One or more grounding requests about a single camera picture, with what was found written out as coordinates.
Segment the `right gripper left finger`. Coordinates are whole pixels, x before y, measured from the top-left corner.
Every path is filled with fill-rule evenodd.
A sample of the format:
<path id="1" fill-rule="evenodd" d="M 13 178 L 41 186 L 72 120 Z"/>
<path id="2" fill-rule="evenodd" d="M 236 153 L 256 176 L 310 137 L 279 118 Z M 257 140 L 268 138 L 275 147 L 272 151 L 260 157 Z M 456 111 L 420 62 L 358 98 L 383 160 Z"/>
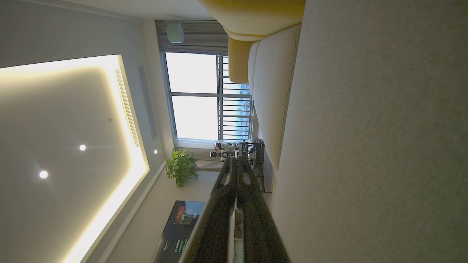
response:
<path id="1" fill-rule="evenodd" d="M 230 216 L 236 199 L 237 158 L 225 162 L 197 220 L 180 263 L 227 263 Z"/>

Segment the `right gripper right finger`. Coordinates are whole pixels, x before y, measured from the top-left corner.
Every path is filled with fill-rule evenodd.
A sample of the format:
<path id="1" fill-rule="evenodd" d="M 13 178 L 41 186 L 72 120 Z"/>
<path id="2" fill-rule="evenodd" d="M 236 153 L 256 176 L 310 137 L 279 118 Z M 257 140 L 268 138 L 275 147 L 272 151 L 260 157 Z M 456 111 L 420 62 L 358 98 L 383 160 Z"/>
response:
<path id="1" fill-rule="evenodd" d="M 289 263 L 274 223 L 247 158 L 237 158 L 237 205 L 244 214 L 244 262 Z"/>

